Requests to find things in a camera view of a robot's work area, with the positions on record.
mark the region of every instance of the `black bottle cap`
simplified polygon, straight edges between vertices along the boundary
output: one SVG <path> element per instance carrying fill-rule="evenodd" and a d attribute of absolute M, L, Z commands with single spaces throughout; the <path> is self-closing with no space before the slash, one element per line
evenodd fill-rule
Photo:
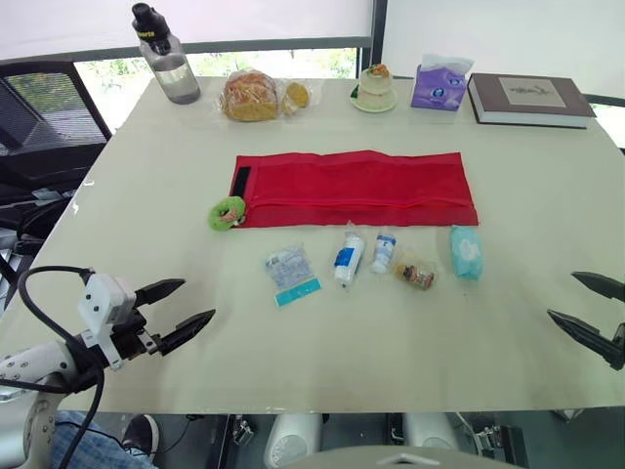
<path fill-rule="evenodd" d="M 165 39 L 169 34 L 169 26 L 165 18 L 146 3 L 133 6 L 133 27 L 140 39 L 146 42 Z"/>

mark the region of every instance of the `cake on saucer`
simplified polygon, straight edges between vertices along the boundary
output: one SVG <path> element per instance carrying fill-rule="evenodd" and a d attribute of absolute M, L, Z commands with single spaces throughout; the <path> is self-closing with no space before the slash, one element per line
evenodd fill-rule
<path fill-rule="evenodd" d="M 362 72 L 350 100 L 361 110 L 369 112 L 390 110 L 397 104 L 397 94 L 392 85 L 393 77 L 386 66 L 373 65 Z"/>

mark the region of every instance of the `white wall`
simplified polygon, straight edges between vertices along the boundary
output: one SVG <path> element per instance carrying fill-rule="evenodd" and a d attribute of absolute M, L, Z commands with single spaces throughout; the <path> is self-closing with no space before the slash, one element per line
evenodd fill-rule
<path fill-rule="evenodd" d="M 383 62 L 413 76 L 429 52 L 624 98 L 625 0 L 389 0 Z"/>

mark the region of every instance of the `sneaker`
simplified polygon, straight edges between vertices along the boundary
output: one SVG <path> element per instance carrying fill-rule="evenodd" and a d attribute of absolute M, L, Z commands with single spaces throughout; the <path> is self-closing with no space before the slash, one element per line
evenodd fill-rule
<path fill-rule="evenodd" d="M 156 425 L 156 421 L 147 414 L 135 415 L 128 424 L 121 443 L 127 451 L 137 449 L 146 454 L 151 462 L 158 449 L 158 425 Z"/>

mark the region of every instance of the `black cable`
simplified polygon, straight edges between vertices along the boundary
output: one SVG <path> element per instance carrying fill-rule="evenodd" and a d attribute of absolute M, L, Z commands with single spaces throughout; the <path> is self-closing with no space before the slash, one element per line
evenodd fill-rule
<path fill-rule="evenodd" d="M 56 422 L 56 425 L 57 426 L 59 426 L 59 425 L 70 425 L 70 426 L 76 427 L 76 428 L 80 428 L 80 426 L 81 426 L 79 423 L 70 422 L 69 420 L 63 420 L 61 422 Z M 100 430 L 96 430 L 95 428 L 88 428 L 87 431 L 91 432 L 91 433 L 97 433 L 98 435 L 102 435 L 103 437 L 107 437 L 107 438 L 109 438 L 111 440 L 114 440 L 119 445 L 120 448 L 126 450 L 119 440 L 117 440 L 112 435 L 109 435 L 108 433 L 101 432 Z"/>
<path fill-rule="evenodd" d="M 194 422 L 197 419 L 204 418 L 204 416 L 203 415 L 197 415 L 197 414 L 187 414 L 186 418 L 187 418 L 187 425 L 185 426 L 185 429 L 182 431 L 182 433 L 180 434 L 180 436 L 178 437 L 176 442 L 174 442 L 172 445 L 170 445 L 167 449 L 163 449 L 161 451 L 152 451 L 152 452 L 144 452 L 144 451 L 141 451 L 140 448 L 135 448 L 135 449 L 138 449 L 141 452 L 141 454 L 144 454 L 144 455 L 163 454 L 165 452 L 171 451 L 173 448 L 175 448 L 178 445 L 179 442 L 181 442 L 183 440 L 183 438 L 185 437 L 185 434 L 187 433 L 188 426 L 190 425 L 190 423 Z M 76 428 L 80 428 L 81 427 L 81 425 L 79 425 L 77 423 L 70 422 L 70 421 L 65 421 L 65 420 L 61 421 L 61 422 L 57 422 L 57 426 L 59 426 L 59 425 L 71 425 L 72 427 L 76 427 Z M 107 437 L 107 438 L 115 441 L 119 445 L 120 448 L 122 448 L 123 450 L 126 450 L 124 445 L 119 440 L 117 440 L 115 437 L 113 437 L 112 435 L 109 435 L 109 433 L 101 432 L 100 430 L 96 430 L 94 428 L 87 428 L 87 431 L 88 432 L 92 432 L 92 433 L 97 433 L 98 435 L 102 435 L 103 437 Z"/>
<path fill-rule="evenodd" d="M 69 386 L 50 386 L 49 384 L 28 383 L 26 381 L 14 381 L 13 379 L 0 379 L 0 386 L 9 388 L 27 389 L 29 391 L 41 391 L 50 394 L 71 394 L 73 388 Z"/>
<path fill-rule="evenodd" d="M 24 305 L 30 310 L 31 313 L 35 315 L 36 318 L 41 320 L 44 324 L 54 330 L 61 338 L 63 338 L 66 342 L 70 343 L 75 347 L 76 350 L 81 350 L 87 360 L 93 365 L 93 370 L 96 374 L 96 393 L 94 394 L 94 398 L 91 401 L 91 406 L 89 407 L 89 411 L 87 415 L 85 415 L 85 419 L 82 422 L 82 425 L 76 432 L 76 435 L 72 439 L 65 455 L 62 458 L 61 464 L 59 465 L 59 469 L 66 469 L 69 464 L 69 459 L 74 454 L 76 447 L 80 443 L 82 436 L 87 431 L 89 424 L 94 418 L 96 411 L 98 410 L 98 405 L 100 405 L 100 399 L 102 398 L 102 393 L 104 391 L 104 370 L 100 365 L 98 358 L 81 344 L 73 335 L 63 329 L 56 322 L 51 320 L 30 298 L 28 294 L 28 290 L 26 288 L 26 281 L 29 277 L 40 274 L 42 272 L 69 272 L 74 274 L 79 274 L 83 276 L 91 272 L 89 269 L 81 269 L 78 267 L 70 267 L 70 266 L 45 266 L 45 267 L 36 267 L 34 269 L 30 269 L 29 271 L 24 272 L 20 276 L 20 280 L 18 281 L 18 291 L 20 292 L 21 300 Z"/>

